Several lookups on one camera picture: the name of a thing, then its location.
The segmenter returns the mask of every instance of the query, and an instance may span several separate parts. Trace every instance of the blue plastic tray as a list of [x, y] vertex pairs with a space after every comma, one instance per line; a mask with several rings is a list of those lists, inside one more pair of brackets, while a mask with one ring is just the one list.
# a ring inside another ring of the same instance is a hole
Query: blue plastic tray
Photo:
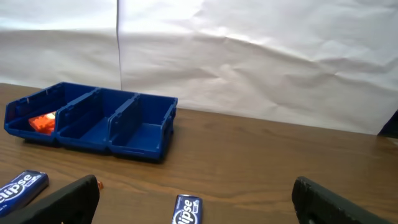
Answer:
[[[163, 158], [177, 99], [72, 83], [58, 83], [9, 103], [4, 129], [11, 135], [122, 156]], [[29, 118], [56, 111], [51, 135]]]

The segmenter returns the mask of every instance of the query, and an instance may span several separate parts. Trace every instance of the wood surface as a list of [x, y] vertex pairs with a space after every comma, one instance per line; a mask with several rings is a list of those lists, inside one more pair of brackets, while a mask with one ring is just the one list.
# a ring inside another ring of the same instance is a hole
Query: wood surface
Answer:
[[179, 109], [165, 161], [150, 164], [8, 135], [6, 104], [37, 90], [0, 84], [0, 185], [25, 169], [46, 172], [37, 201], [94, 174], [104, 189], [93, 223], [171, 223], [177, 194], [203, 198], [203, 224], [298, 223], [300, 175], [398, 223], [398, 148], [386, 138]]

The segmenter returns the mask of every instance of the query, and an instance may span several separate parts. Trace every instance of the small orange object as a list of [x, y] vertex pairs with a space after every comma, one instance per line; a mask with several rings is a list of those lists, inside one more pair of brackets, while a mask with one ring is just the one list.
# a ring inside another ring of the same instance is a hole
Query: small orange object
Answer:
[[51, 134], [55, 127], [55, 111], [31, 118], [29, 124], [39, 133]]
[[99, 190], [104, 189], [104, 184], [103, 184], [101, 181], [98, 181], [98, 180], [97, 180], [97, 183], [98, 183], [98, 189], [99, 189]]

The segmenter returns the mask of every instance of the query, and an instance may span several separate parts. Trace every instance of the white wall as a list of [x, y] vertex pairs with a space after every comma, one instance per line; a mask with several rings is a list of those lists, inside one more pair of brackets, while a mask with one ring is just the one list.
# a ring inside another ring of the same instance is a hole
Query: white wall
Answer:
[[116, 1], [6, 2], [0, 82], [369, 134], [398, 109], [395, 0], [119, 0], [120, 67]]

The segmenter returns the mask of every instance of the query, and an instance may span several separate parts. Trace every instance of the brown tabletop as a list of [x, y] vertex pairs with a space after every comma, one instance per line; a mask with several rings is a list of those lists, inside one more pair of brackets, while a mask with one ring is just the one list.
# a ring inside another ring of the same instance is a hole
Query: brown tabletop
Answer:
[[[0, 84], [1, 127], [6, 104], [37, 90]], [[162, 164], [31, 144], [1, 128], [0, 185], [46, 172], [40, 199], [94, 174], [104, 189], [93, 223], [171, 223], [177, 194], [203, 198], [203, 224], [298, 223], [291, 193], [304, 175], [398, 223], [398, 147], [386, 138], [181, 109], [174, 124]]]

